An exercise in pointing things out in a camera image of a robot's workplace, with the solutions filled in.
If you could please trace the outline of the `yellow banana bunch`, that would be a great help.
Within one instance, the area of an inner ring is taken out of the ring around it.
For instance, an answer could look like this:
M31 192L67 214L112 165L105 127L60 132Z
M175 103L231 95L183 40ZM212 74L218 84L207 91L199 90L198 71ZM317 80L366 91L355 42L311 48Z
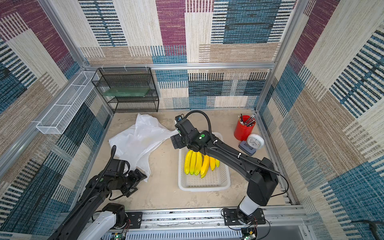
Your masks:
M206 177L209 170L214 171L219 167L219 160L208 155L203 155L200 152L194 152L192 150L187 151L184 161L184 173L186 175L200 175L203 179Z

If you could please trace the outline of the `white plastic bag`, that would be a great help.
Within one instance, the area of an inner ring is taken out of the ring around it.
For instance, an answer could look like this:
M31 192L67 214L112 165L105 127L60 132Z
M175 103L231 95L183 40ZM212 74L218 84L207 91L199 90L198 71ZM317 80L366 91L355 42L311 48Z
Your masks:
M176 120L170 119L169 124L171 129L152 115L138 114L133 125L111 137L108 142L110 147L116 147L116 157L130 164L132 170L138 168L150 177L150 155L177 133Z

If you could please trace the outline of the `white perforated plastic basket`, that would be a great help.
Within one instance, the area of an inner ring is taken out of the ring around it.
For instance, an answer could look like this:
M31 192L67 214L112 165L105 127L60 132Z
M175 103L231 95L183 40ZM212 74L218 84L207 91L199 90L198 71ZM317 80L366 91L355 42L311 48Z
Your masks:
M186 175L184 171L185 157L188 148L179 149L178 185L182 191L187 192L212 192L226 190L231 185L229 167L223 163L214 171L209 167L207 175Z

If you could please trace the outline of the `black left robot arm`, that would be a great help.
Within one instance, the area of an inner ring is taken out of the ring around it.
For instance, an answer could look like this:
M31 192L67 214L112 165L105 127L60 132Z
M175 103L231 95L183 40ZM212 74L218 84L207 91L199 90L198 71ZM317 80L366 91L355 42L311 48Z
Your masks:
M130 167L128 162L110 159L99 175L94 176L88 182L80 200L49 239L78 239L87 222L112 191L121 191L121 197L129 197L136 192L137 185L147 176L138 169L125 172L125 167Z

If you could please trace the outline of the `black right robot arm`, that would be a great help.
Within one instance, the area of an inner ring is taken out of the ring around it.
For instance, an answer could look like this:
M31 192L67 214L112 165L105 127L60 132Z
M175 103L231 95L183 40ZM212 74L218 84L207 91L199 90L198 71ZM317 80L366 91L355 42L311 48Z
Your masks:
M259 160L242 154L212 133L199 132L188 119L182 119L181 116L176 117L175 127L179 132L171 137L175 149L186 147L213 157L248 181L247 193L236 209L236 220L243 224L253 221L256 210L267 205L279 183L279 173L274 170L273 163L267 158Z

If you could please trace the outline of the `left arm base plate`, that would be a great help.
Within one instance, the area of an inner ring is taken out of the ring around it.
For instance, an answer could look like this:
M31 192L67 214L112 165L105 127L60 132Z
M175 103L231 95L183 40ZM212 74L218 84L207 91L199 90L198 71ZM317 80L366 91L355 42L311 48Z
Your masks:
M139 229L142 224L143 212L126 212L126 219L122 230Z

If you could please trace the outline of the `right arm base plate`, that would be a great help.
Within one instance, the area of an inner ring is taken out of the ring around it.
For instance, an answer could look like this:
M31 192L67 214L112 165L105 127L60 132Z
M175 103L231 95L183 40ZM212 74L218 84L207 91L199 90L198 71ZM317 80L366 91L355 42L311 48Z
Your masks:
M226 226L238 225L264 225L266 224L265 215L261 208L256 209L252 214L246 215L240 209L223 208L221 215L224 218Z

